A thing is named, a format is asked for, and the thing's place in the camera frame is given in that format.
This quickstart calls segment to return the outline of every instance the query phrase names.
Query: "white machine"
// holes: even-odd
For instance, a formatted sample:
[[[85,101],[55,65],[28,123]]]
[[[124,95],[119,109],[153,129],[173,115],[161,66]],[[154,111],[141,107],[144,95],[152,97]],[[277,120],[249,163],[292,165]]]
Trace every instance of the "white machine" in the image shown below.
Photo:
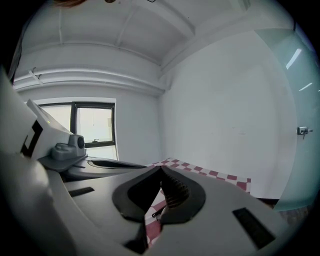
[[[82,136],[31,100],[24,104],[3,73],[0,97],[2,192],[46,254],[238,256],[277,249],[285,221],[233,184],[88,157]],[[148,248],[144,217],[160,187],[167,211]]]

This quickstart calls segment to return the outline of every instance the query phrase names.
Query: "window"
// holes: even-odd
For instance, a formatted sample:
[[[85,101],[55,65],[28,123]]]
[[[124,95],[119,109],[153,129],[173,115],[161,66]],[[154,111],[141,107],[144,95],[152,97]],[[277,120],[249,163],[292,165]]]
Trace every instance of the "window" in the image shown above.
[[[117,160],[115,104],[70,102],[39,105],[68,131],[84,137],[90,157]]]

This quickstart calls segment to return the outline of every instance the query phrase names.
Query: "checkered floor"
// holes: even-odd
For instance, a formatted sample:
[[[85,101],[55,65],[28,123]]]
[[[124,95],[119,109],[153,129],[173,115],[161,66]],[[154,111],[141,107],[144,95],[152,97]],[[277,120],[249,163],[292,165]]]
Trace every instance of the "checkered floor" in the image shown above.
[[[213,171],[213,170],[204,169],[199,166],[195,166],[190,163],[183,162],[174,158],[168,158],[164,161],[150,164],[150,166],[163,166],[163,165],[182,169],[188,172],[197,173],[204,176],[208,176],[214,179],[223,180],[223,181],[232,183],[240,187],[244,191],[250,193],[250,186],[251,186],[250,178],[243,178],[239,176],[234,176],[234,175],[224,174],[224,173]],[[160,189],[150,209],[145,214],[145,228],[146,228],[147,242],[149,247],[156,242],[161,232],[161,226],[157,222],[156,218],[152,217],[152,214],[160,210],[165,205],[166,205],[165,196],[163,194],[163,191]]]

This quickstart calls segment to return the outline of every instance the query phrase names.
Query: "white wall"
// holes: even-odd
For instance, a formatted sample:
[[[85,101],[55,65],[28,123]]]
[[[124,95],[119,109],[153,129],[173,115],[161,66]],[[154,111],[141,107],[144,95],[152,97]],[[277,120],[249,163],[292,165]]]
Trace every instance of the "white wall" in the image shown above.
[[[295,157],[297,119],[288,80],[262,39],[254,31],[224,38],[165,80],[164,157],[252,178],[253,196],[279,198]],[[273,186],[277,177],[286,179]]]
[[[141,165],[161,160],[159,104],[155,97],[90,84],[44,86],[21,91],[19,95],[24,101],[61,97],[116,99],[115,126],[119,160]]]

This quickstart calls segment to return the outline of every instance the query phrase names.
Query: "window frame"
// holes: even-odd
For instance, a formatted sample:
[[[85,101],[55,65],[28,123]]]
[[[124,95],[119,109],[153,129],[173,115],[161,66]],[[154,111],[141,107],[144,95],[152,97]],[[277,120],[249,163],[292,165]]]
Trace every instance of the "window frame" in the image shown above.
[[[112,125],[112,140],[111,141],[97,141],[85,143],[84,147],[99,148],[107,146],[116,145],[116,131],[115,131],[115,103],[104,103],[104,102],[86,102],[86,101],[72,101],[72,102],[62,102],[62,103],[49,103],[49,104],[39,104],[39,107],[53,107],[53,106],[71,106],[70,113],[70,132],[73,134],[77,133],[77,111],[78,109],[108,109],[111,110],[111,125]]]

